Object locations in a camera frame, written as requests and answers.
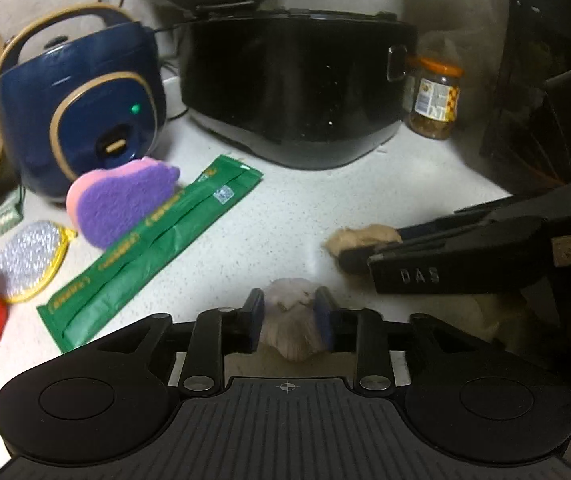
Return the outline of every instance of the rice cooker handle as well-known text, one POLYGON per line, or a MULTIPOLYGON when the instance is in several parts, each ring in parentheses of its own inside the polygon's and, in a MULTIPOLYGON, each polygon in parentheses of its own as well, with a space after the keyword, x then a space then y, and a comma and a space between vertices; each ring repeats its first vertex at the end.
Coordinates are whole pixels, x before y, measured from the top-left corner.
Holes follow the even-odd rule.
POLYGON ((53 12, 52 14, 31 23, 12 38, 6 49, 3 51, 2 58, 0 60, 0 75, 14 67, 19 62, 21 49, 23 49, 28 40, 35 34, 41 32, 45 28, 51 27, 51 25, 54 25, 55 23, 63 22, 70 18, 76 18, 77 16, 98 16, 103 20, 106 27, 134 22, 127 13, 123 12, 123 10, 109 4, 84 4, 58 10, 57 12, 53 12))

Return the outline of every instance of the glass jar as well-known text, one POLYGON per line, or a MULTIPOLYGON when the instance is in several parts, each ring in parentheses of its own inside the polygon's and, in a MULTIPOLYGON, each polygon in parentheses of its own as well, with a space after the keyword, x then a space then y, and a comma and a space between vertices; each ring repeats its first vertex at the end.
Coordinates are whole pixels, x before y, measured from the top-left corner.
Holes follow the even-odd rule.
POLYGON ((414 70, 406 82, 408 126, 424 137, 447 139, 456 121, 463 69, 428 57, 415 58, 411 65, 414 70))

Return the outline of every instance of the metal screw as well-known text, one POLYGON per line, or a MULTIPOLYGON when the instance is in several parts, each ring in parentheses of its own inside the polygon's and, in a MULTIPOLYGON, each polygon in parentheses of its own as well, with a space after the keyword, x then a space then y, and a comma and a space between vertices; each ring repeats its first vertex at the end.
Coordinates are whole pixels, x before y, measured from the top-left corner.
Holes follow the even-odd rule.
POLYGON ((362 388, 373 392, 382 392, 392 386, 390 380, 383 375, 366 375, 361 378, 359 384, 361 384, 362 388))
POLYGON ((183 381, 183 387, 191 392, 206 392, 214 386, 214 381, 205 375, 193 375, 183 381))

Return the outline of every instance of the purple sponge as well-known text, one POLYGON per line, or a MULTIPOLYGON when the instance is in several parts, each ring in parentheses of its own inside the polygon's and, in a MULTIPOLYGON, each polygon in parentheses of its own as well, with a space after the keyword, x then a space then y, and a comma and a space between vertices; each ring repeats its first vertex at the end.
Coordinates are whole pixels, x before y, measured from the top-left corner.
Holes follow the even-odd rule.
POLYGON ((175 192, 178 168, 162 162, 134 173, 110 176, 91 184, 76 204, 80 231, 95 247, 105 249, 157 209, 175 192))

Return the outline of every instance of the orange jar lid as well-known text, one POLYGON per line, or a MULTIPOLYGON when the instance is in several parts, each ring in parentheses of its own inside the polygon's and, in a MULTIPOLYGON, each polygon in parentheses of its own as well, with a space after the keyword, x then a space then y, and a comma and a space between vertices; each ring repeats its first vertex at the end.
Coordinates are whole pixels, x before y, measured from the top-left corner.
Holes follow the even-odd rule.
POLYGON ((424 68, 427 68, 431 72, 440 75, 447 75, 452 77, 461 77, 463 75, 463 69, 456 65, 451 65, 444 63, 437 59, 432 59, 431 57, 417 57, 415 58, 417 62, 424 68))

